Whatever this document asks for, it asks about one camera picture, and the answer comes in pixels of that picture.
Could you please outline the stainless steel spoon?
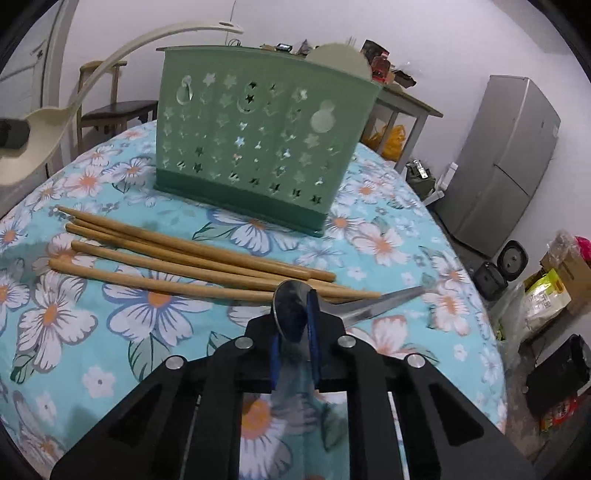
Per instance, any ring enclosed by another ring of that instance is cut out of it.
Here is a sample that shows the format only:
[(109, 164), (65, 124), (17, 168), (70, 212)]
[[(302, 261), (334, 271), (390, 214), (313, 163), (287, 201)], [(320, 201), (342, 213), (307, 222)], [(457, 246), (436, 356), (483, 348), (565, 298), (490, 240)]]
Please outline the stainless steel spoon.
[[(280, 283), (273, 293), (273, 317), (283, 339), (297, 343), (308, 324), (308, 294), (312, 288), (297, 280)], [(334, 304), (318, 297), (318, 309), (339, 317), (346, 328), (362, 320), (378, 317), (398, 308), (427, 292), (423, 286), (383, 294), (376, 299), (362, 299)]]

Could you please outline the cream soup ladle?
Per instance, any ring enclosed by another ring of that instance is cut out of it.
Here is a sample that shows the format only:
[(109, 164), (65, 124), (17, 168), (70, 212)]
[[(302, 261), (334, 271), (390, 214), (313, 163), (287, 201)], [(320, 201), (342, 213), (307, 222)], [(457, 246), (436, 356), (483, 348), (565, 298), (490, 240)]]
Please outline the cream soup ladle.
[(11, 186), (23, 181), (53, 156), (87, 94), (117, 62), (151, 42), (190, 31), (243, 33), (242, 27), (228, 21), (188, 21), (157, 28), (127, 42), (99, 64), (67, 107), (42, 107), (21, 119), (29, 123), (29, 139), (19, 150), (1, 149), (1, 184)]

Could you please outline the wooden chopstick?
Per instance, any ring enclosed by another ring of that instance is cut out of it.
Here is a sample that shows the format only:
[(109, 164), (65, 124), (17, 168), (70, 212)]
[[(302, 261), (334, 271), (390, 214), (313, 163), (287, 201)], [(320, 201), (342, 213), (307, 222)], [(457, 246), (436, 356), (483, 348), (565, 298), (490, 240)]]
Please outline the wooden chopstick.
[(223, 261), (224, 263), (239, 267), (266, 271), (276, 275), (301, 278), (301, 274), (304, 274), (304, 279), (311, 278), (325, 282), (335, 282), (335, 279), (337, 279), (335, 273), (329, 271), (298, 267), (297, 265), (291, 265), (276, 260), (267, 260), (249, 254), (242, 254), (232, 250), (210, 246), (201, 242), (184, 240), (61, 205), (58, 206), (58, 209), (61, 212), (73, 216), (75, 219), (86, 221), (95, 226), (104, 227), (108, 230), (117, 232), (118, 234), (170, 247), (173, 250), (183, 251), (184, 253), (195, 254), (209, 260)]
[[(92, 246), (88, 243), (82, 243), (79, 241), (74, 241), (72, 243), (72, 248), (77, 252), (94, 255), (101, 259), (117, 261), (128, 266), (142, 267), (155, 270), (157, 272), (181, 276), (184, 278), (212, 282), (217, 285), (228, 287), (239, 287), (246, 290), (271, 291), (280, 285), (280, 281), (283, 281), (281, 278), (256, 278), (198, 267), (184, 266), (163, 260), (131, 255), (103, 247)], [(315, 288), (319, 293), (329, 298), (374, 299), (380, 297), (380, 294), (377, 292), (353, 290), (342, 286), (329, 286), (328, 284), (322, 284), (322, 282), (317, 280), (297, 280), (297, 283), (305, 284)]]
[(243, 267), (230, 263), (228, 260), (224, 259), (211, 260), (194, 254), (171, 250), (158, 244), (88, 228), (87, 226), (83, 225), (81, 221), (67, 223), (66, 230), (69, 233), (79, 235), (87, 240), (95, 240), (101, 244), (109, 245), (111, 247), (128, 250), (150, 258), (168, 261), (180, 265), (256, 278), (294, 278), (303, 281), (308, 281), (308, 279), (310, 279), (310, 276), (305, 274), (304, 271), (287, 269), (287, 272), (276, 273), (271, 271), (270, 267), (266, 266)]
[(266, 291), (197, 286), (166, 280), (148, 279), (142, 276), (127, 275), (123, 273), (108, 272), (89, 267), (77, 266), (56, 259), (50, 259), (48, 261), (48, 265), (52, 270), (63, 274), (74, 275), (125, 287), (133, 287), (194, 298), (238, 300), (254, 303), (270, 303), (273, 299), (273, 293)]
[(348, 287), (325, 282), (304, 273), (291, 270), (287, 275), (276, 274), (259, 268), (245, 268), (200, 258), (195, 255), (165, 249), (158, 244), (150, 244), (131, 238), (119, 237), (106, 231), (95, 230), (79, 223), (68, 223), (66, 231), (78, 235), (86, 242), (73, 241), (72, 249), (94, 255), (101, 259), (119, 262), (127, 266), (141, 267), (157, 272), (202, 280), (228, 287), (270, 291), (280, 281), (287, 279), (303, 280), (321, 289), (347, 290)]

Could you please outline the white pearlescent rice paddle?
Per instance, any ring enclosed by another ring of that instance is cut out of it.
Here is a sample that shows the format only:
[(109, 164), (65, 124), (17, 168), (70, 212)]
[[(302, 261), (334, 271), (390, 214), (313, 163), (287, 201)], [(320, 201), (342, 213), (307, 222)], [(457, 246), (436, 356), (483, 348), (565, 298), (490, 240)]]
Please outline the white pearlescent rice paddle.
[(318, 46), (305, 59), (312, 64), (332, 68), (365, 81), (372, 80), (372, 69), (365, 55), (346, 44), (329, 43)]

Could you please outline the white panel door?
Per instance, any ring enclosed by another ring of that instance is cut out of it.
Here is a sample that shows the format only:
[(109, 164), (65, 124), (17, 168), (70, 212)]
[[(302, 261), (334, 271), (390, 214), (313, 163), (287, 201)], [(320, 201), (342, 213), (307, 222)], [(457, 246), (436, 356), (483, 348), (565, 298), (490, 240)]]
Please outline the white panel door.
[(40, 107), (46, 48), (60, 6), (58, 1), (33, 24), (6, 64), (0, 82), (2, 118), (23, 118)]

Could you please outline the wooden chair black seat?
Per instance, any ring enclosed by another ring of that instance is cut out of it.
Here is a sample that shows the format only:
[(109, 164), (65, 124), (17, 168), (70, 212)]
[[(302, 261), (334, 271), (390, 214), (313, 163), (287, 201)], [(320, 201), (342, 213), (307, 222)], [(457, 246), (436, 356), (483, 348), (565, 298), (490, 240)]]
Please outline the wooden chair black seat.
[(118, 83), (121, 69), (127, 65), (126, 60), (120, 60), (109, 71), (111, 75), (110, 100), (106, 106), (84, 112), (80, 107), (76, 114), (77, 150), (84, 151), (83, 133), (85, 129), (103, 131), (105, 135), (114, 137), (120, 131), (127, 129), (131, 120), (138, 120), (141, 124), (149, 119), (157, 118), (157, 100), (118, 100)]

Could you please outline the black rice cooker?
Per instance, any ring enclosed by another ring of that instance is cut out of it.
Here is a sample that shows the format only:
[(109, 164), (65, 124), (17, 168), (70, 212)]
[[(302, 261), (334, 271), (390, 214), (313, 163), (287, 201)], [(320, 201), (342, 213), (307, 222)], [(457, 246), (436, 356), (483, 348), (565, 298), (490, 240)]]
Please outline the black rice cooker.
[(486, 301), (495, 301), (526, 269), (529, 256), (516, 240), (510, 240), (501, 249), (495, 262), (485, 261), (473, 273), (473, 283)]

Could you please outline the green perforated utensil holder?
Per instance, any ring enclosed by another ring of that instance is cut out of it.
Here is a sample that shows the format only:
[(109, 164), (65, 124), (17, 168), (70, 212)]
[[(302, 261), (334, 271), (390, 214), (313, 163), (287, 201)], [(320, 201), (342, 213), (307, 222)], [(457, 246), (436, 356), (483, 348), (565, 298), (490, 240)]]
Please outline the green perforated utensil holder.
[(156, 189), (319, 236), (380, 87), (256, 48), (164, 51)]

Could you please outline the yellow plastic bag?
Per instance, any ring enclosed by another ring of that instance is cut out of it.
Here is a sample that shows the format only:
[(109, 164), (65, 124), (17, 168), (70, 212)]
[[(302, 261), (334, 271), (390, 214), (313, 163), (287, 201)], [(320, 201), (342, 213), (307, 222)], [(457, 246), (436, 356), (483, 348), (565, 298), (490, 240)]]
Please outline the yellow plastic bag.
[[(377, 131), (372, 136), (363, 138), (362, 142), (370, 149), (377, 150), (386, 132), (386, 128)], [(400, 160), (404, 145), (407, 139), (407, 132), (404, 125), (395, 125), (384, 146), (382, 156), (389, 161)]]

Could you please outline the floral blue quilt cover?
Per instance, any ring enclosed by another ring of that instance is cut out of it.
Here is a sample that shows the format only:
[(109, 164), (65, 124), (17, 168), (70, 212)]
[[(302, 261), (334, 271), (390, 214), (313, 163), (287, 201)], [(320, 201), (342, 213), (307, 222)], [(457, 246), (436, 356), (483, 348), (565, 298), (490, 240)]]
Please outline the floral blue quilt cover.
[(315, 238), (156, 191), (155, 136), (154, 123), (131, 128), (1, 205), (1, 424), (29, 473), (48, 478), (169, 356), (205, 357), (242, 334), (290, 273), (320, 292), (424, 286), (349, 333), (424, 356), (505, 427), (485, 307), (390, 163), (356, 147)]

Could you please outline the long white-legged table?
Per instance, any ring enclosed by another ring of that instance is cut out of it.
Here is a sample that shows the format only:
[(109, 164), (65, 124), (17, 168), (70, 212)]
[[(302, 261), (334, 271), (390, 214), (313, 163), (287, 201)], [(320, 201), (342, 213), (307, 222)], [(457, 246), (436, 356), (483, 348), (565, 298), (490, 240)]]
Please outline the long white-legged table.
[(400, 114), (410, 116), (414, 119), (414, 125), (406, 138), (406, 142), (401, 152), (400, 159), (396, 162), (396, 169), (401, 172), (402, 168), (410, 161), (415, 145), (417, 144), (421, 133), (429, 117), (443, 118), (444, 114), (435, 107), (419, 100), (415, 96), (407, 93), (402, 87), (396, 85), (383, 85), (375, 106), (370, 112), (370, 117), (363, 129), (361, 139), (370, 137), (379, 118), (379, 109), (385, 109), (390, 112), (386, 121), (385, 137), (374, 149), (379, 155), (382, 155), (386, 147), (388, 137), (394, 129), (394, 125)]

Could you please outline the yellow printed bag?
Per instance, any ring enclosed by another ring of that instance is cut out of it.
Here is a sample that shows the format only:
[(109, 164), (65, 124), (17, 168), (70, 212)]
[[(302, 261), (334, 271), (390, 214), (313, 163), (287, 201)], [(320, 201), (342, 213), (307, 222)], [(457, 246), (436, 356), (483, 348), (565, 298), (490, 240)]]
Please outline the yellow printed bag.
[(525, 293), (524, 338), (539, 333), (571, 302), (571, 296), (557, 271), (552, 268)]

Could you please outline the red bottle pack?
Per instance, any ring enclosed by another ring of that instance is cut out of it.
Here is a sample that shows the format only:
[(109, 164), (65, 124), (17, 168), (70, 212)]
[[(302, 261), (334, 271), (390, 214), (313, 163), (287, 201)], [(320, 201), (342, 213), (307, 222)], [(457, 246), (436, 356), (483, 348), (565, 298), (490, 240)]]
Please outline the red bottle pack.
[(372, 77), (374, 81), (387, 84), (388, 76), (391, 71), (389, 54), (387, 52), (383, 52), (382, 54), (377, 55), (373, 59), (372, 64), (370, 64), (370, 69), (372, 69)]

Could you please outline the grey refrigerator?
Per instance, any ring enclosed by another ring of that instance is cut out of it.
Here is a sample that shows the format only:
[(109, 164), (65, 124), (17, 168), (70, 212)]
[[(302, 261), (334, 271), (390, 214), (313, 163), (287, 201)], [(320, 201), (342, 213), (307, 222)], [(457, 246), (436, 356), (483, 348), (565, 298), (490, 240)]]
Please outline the grey refrigerator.
[(458, 169), (435, 211), (456, 242), (486, 257), (509, 239), (535, 195), (561, 120), (527, 77), (492, 75)]

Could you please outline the cardboard box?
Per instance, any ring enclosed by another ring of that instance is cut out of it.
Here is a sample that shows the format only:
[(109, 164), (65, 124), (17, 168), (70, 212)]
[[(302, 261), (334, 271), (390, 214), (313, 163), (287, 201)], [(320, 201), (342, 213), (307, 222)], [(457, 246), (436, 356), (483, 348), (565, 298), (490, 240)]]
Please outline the cardboard box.
[(590, 305), (590, 242), (581, 239), (559, 230), (540, 262), (545, 271), (554, 269), (560, 277), (571, 297), (567, 309), (572, 314)]

